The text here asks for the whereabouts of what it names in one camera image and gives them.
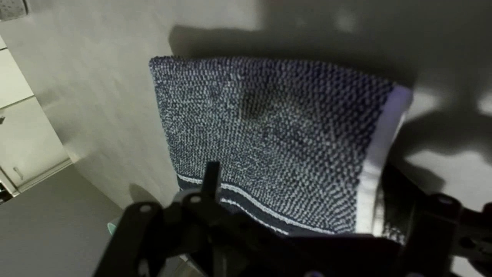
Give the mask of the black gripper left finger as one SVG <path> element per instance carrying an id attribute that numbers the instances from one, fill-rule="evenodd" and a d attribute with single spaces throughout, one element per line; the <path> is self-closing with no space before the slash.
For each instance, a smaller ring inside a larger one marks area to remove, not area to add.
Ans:
<path id="1" fill-rule="evenodd" d="M 204 198 L 215 202 L 219 201 L 219 184 L 221 184 L 221 166 L 218 161 L 207 161 L 201 182 L 201 193 Z"/>

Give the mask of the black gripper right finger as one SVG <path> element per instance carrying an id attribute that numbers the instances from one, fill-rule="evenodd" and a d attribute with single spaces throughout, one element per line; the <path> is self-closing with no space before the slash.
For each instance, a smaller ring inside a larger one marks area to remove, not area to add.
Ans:
<path id="1" fill-rule="evenodd" d="M 382 235 L 393 241 L 404 241 L 413 207 L 427 193 L 393 164 L 384 166 L 379 192 L 384 207 Z"/>

